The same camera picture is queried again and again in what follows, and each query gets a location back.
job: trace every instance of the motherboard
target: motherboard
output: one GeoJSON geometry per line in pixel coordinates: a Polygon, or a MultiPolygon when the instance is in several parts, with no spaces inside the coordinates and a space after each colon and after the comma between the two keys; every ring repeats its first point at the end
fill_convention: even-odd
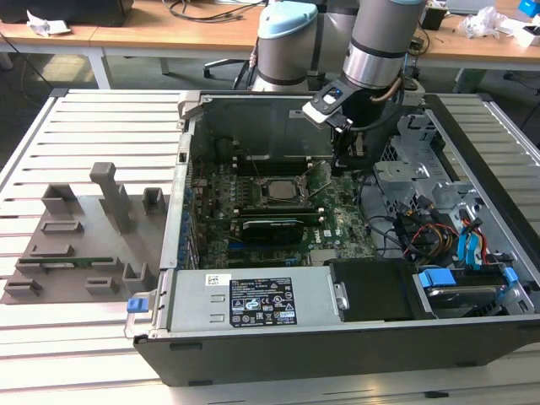
{"type": "Polygon", "coordinates": [[[354,175],[323,159],[194,163],[199,268],[322,266],[372,257],[354,175]]]}

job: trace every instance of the green circuit board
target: green circuit board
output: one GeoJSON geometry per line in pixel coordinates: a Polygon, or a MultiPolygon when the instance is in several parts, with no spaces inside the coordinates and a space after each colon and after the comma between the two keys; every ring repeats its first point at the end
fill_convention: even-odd
{"type": "MultiPolygon", "coordinates": [[[[359,183],[349,173],[342,177],[330,176],[330,165],[325,161],[316,162],[302,181],[298,176],[286,175],[238,176],[227,165],[206,165],[204,169],[204,176],[192,181],[200,268],[319,266],[334,257],[375,255],[371,236],[365,233],[366,223],[354,202],[354,190],[359,183]],[[290,184],[293,182],[302,185],[294,198],[269,197],[292,197],[287,193],[292,192],[290,184]],[[265,196],[265,187],[273,194],[265,196]],[[312,207],[323,212],[307,214],[315,223],[303,228],[298,243],[288,246],[246,244],[238,234],[238,210],[267,207],[312,207]]],[[[195,168],[194,172],[203,171],[195,168]]]]}

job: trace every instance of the warning label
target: warning label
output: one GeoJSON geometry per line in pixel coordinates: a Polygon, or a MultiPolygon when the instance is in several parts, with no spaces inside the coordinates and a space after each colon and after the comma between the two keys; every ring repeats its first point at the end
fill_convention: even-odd
{"type": "Polygon", "coordinates": [[[290,278],[230,280],[230,324],[233,327],[296,325],[290,278]]]}

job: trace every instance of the barcode sticker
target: barcode sticker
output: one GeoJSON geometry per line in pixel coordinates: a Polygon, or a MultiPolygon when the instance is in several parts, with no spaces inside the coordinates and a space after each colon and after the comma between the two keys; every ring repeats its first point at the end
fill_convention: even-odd
{"type": "Polygon", "coordinates": [[[229,285],[230,279],[231,279],[230,274],[207,274],[206,285],[207,286],[229,285]]]}

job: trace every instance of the circuit board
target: circuit board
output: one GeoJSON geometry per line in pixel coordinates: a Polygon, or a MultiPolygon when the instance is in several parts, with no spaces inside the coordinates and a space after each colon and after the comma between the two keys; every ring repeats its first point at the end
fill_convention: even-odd
{"type": "Polygon", "coordinates": [[[229,165],[195,167],[199,268],[321,266],[332,258],[374,256],[355,204],[358,182],[350,173],[332,177],[324,160],[308,167],[302,175],[277,176],[239,175],[229,165]],[[243,209],[256,213],[251,223],[279,221],[276,215],[291,210],[309,226],[292,243],[246,243],[239,233],[243,209]]]}

